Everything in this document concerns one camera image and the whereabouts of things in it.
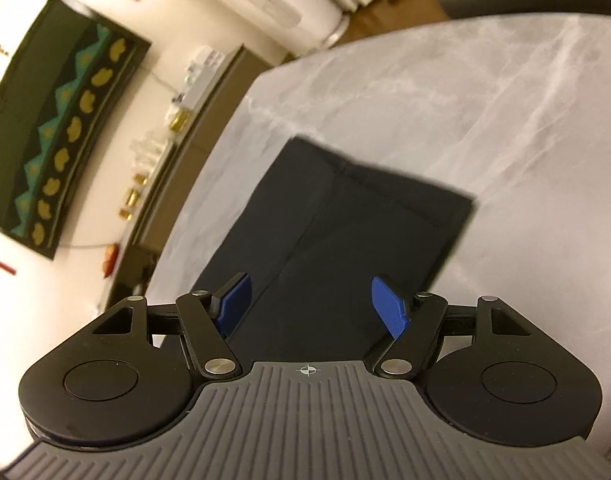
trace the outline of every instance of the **black circular base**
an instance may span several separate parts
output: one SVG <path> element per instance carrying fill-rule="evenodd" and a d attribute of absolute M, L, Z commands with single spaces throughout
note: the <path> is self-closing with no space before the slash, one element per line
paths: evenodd
<path fill-rule="evenodd" d="M 127 394 L 139 374 L 129 364 L 102 360 L 83 363 L 68 372 L 65 389 L 82 400 L 111 400 Z"/>
<path fill-rule="evenodd" d="M 515 404 L 546 400 L 556 390 L 556 380 L 548 370 L 516 361 L 486 368 L 481 374 L 481 382 L 497 399 Z"/>

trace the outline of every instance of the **black tapestry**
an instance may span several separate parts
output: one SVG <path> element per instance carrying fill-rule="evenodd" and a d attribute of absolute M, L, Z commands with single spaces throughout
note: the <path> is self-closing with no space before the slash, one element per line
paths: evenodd
<path fill-rule="evenodd" d="M 53 258 L 98 134 L 150 43 L 49 0 L 0 84 L 0 230 Z"/>

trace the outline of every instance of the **black cloth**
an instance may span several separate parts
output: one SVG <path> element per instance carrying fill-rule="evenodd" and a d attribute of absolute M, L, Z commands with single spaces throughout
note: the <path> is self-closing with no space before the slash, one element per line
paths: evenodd
<path fill-rule="evenodd" d="M 252 277 L 252 306 L 228 339 L 246 369 L 362 359 L 387 334 L 372 278 L 428 288 L 472 206 L 292 139 L 194 288 L 217 290 L 236 272 Z"/>

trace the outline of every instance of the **red tassel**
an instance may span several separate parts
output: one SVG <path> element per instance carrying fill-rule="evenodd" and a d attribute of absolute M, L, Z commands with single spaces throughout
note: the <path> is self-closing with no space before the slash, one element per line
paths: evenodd
<path fill-rule="evenodd" d="M 5 270 L 5 272 L 10 273 L 12 276 L 16 276 L 16 269 L 4 264 L 2 261 L 0 261 L 0 269 Z"/>

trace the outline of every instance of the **teal zigzag pattern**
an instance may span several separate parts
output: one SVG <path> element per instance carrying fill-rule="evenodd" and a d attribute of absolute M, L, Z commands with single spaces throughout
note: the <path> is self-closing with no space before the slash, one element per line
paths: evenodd
<path fill-rule="evenodd" d="M 101 46 L 103 46 L 103 43 L 109 36 L 110 30 L 108 27 L 97 24 L 96 34 L 98 36 L 98 41 L 80 52 L 77 52 L 76 54 L 76 78 L 69 83 L 59 86 L 54 92 L 57 116 L 38 127 L 38 138 L 41 145 L 41 153 L 25 164 L 24 170 L 26 180 L 28 181 L 28 190 L 23 192 L 14 200 L 16 211 L 18 212 L 18 216 L 21 220 L 20 224 L 12 229 L 12 232 L 16 236 L 22 237 L 25 233 L 34 188 L 36 187 L 36 182 L 38 181 L 38 177 L 41 173 L 41 168 L 43 167 L 47 152 L 54 142 L 54 137 L 56 136 L 58 126 L 63 120 L 63 115 L 70 105 L 76 89 L 79 88 L 86 70 L 92 61 L 94 61 L 96 55 L 101 49 Z"/>

